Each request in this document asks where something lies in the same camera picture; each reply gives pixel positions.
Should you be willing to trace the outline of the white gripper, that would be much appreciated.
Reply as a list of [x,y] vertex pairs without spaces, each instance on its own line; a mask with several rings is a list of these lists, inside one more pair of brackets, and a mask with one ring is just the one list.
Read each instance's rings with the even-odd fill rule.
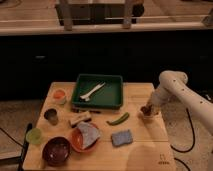
[[172,94],[163,86],[159,85],[150,96],[148,101],[149,106],[142,106],[140,109],[143,119],[153,119],[159,114],[159,108],[166,104]]

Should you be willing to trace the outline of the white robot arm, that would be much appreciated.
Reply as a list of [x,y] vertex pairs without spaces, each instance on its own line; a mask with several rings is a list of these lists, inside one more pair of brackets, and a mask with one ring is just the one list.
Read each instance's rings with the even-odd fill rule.
[[163,71],[159,75],[159,85],[151,93],[145,106],[141,108],[146,118],[158,114],[171,96],[176,96],[200,121],[209,129],[213,129],[213,104],[186,86],[188,76],[181,71]]

